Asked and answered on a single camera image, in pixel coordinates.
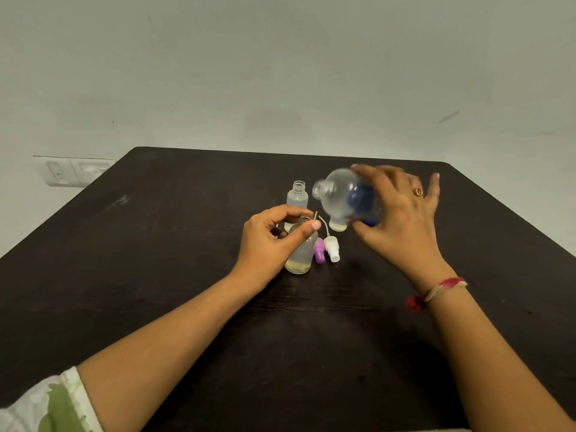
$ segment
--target purple cap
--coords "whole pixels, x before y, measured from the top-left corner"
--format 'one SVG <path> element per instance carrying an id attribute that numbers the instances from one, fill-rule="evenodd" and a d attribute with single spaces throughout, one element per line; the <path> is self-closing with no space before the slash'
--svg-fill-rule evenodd
<path id="1" fill-rule="evenodd" d="M 314 244 L 314 258 L 316 259 L 317 264 L 323 264 L 326 262 L 326 255 L 324 254 L 325 251 L 326 247 L 324 246 L 324 240 L 318 238 Z"/>

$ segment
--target black table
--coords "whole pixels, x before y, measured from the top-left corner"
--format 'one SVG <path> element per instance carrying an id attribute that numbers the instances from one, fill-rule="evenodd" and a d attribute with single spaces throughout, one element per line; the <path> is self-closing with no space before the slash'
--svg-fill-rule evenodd
<path id="1" fill-rule="evenodd" d="M 242 224 L 297 179 L 387 163 L 441 174 L 446 259 L 576 417 L 576 263 L 442 162 L 138 147 L 0 259 L 0 403 L 77 365 L 225 276 Z M 319 203 L 312 198 L 309 207 Z M 342 260 L 283 270 L 229 323 L 149 430 L 422 430 L 466 426 L 407 281 L 351 230 Z"/>

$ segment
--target wall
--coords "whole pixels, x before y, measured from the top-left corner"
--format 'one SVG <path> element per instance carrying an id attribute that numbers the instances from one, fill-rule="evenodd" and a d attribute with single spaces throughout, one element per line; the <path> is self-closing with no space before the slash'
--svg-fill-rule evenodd
<path id="1" fill-rule="evenodd" d="M 576 254 L 576 0 L 0 0 L 0 254 L 32 154 L 450 162 Z"/>

